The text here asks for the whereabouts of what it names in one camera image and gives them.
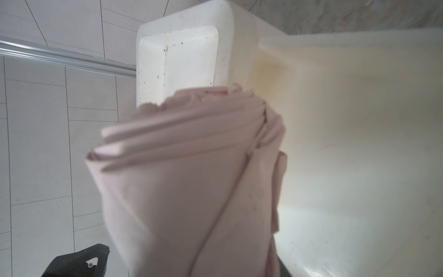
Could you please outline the pink umbrella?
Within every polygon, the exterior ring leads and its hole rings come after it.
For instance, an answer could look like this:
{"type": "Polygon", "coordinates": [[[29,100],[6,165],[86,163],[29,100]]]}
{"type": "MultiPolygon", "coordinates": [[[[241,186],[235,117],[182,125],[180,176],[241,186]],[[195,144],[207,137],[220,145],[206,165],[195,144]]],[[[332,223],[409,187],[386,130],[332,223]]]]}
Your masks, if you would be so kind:
{"type": "Polygon", "coordinates": [[[85,158],[134,277],[278,277],[282,117],[238,84],[179,90],[85,158]]]}

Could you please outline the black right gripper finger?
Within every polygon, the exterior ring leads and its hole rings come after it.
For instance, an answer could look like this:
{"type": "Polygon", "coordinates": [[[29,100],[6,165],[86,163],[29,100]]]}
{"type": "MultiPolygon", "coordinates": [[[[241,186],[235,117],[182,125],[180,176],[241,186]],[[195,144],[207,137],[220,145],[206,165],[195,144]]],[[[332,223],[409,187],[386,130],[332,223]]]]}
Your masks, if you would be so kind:
{"type": "Polygon", "coordinates": [[[96,244],[81,251],[57,256],[42,277],[104,277],[110,248],[96,244]]]}

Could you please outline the white three-drawer cabinet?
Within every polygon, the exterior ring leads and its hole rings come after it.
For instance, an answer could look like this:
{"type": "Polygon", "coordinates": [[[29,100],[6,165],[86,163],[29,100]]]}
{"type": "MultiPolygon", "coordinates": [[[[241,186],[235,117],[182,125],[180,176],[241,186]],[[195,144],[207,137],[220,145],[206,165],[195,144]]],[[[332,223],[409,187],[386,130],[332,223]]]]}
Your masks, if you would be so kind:
{"type": "Polygon", "coordinates": [[[261,38],[282,36],[230,1],[208,1],[143,24],[137,33],[136,105],[184,88],[246,87],[261,38]]]}

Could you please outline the white top drawer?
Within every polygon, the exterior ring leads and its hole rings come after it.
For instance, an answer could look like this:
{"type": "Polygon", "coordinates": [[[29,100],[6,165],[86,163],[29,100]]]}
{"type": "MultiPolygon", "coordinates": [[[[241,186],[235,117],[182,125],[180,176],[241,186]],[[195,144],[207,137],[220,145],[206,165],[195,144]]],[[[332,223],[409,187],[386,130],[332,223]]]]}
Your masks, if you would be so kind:
{"type": "Polygon", "coordinates": [[[262,38],[250,86],[286,126],[291,275],[442,276],[442,29],[262,38]]]}

